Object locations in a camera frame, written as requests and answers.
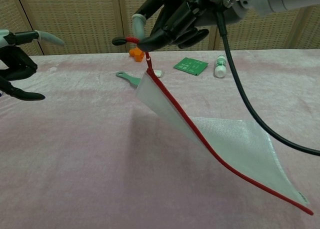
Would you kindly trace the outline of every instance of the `white bottle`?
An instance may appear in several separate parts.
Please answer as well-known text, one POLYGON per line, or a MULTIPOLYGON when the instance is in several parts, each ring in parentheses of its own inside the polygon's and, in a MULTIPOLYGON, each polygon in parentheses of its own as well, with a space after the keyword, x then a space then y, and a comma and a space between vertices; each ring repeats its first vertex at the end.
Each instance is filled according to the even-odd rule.
POLYGON ((214 75, 217 78, 224 78, 227 75, 227 61, 224 55, 218 56, 215 63, 214 75))

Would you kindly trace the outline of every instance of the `pink tablecloth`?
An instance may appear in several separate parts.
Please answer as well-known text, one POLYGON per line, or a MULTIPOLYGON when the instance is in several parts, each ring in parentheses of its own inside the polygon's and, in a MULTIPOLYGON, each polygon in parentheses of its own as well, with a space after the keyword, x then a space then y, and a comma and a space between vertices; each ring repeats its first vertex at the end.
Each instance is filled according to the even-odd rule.
MULTIPOLYGON (((222 52, 155 52, 153 66, 189 116, 251 120, 222 52), (198 77, 173 69, 209 63, 198 77)), ((235 51, 261 117, 320 149, 320 50, 235 51)), ((274 146, 314 216, 247 183, 174 131, 134 96, 118 71, 141 77, 127 54, 33 57, 38 73, 14 81, 44 101, 0 98, 1 229, 318 229, 320 158, 274 146)))

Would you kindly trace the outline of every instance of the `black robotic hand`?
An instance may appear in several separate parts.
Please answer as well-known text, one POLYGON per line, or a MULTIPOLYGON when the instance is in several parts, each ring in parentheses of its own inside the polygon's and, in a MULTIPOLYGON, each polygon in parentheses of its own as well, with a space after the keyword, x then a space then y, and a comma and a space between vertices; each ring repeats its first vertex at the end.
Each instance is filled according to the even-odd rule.
POLYGON ((227 24, 236 23, 246 14, 236 0, 147 0, 133 15, 133 35, 140 39, 137 46, 144 52, 158 50, 167 45, 180 49, 191 47, 202 41, 207 29, 197 27, 217 24, 214 12, 220 10, 227 24), (144 25, 163 6, 149 37, 144 37, 144 25))
POLYGON ((33 40, 44 40, 63 46, 64 42, 44 31, 27 31, 12 33, 0 29, 0 60, 8 69, 0 70, 0 91, 23 101, 39 101, 45 96, 39 93, 26 92, 14 87, 9 81, 31 77, 37 71, 37 64, 18 45, 31 43, 33 40))

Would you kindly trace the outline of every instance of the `beige wall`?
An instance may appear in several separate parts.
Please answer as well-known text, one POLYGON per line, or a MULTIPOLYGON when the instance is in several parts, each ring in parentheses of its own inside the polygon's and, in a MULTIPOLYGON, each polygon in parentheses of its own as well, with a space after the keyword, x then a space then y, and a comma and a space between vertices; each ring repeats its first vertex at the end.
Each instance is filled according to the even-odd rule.
MULTIPOLYGON (((145 0, 1 0, 1 28, 13 32, 38 29, 57 35, 65 47, 42 43, 45 55, 126 52, 129 46, 113 46, 117 36, 132 34, 131 16, 145 0)), ((154 15, 146 27, 150 32, 154 15)), ((215 26, 210 35, 188 50, 223 50, 215 26)), ((266 17, 250 10, 240 23, 228 26, 233 50, 320 48, 320 6, 266 17)), ((24 47, 30 55, 41 54, 39 45, 24 47)), ((164 51, 178 50, 167 46, 164 51)))

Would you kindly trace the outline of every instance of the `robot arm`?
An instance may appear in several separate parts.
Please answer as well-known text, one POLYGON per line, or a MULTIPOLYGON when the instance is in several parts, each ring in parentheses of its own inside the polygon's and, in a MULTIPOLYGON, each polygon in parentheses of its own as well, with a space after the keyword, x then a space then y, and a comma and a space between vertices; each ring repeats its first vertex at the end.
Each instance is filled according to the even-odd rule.
POLYGON ((0 29, 0 60, 8 67, 0 70, 0 91, 23 101, 45 99, 42 94, 23 91, 9 82, 26 79, 36 73, 37 64, 20 47, 17 47, 31 43, 33 40, 64 45, 61 39, 48 32, 34 30, 12 33, 7 29, 0 29))
POLYGON ((209 31, 197 30, 200 26, 217 24, 215 12, 223 12, 225 23, 233 24, 245 17, 248 9, 261 16, 320 4, 320 0, 147 0, 133 15, 133 35, 142 51, 158 50, 166 45, 187 48, 203 40, 209 31), (144 26, 162 5, 149 37, 144 26))

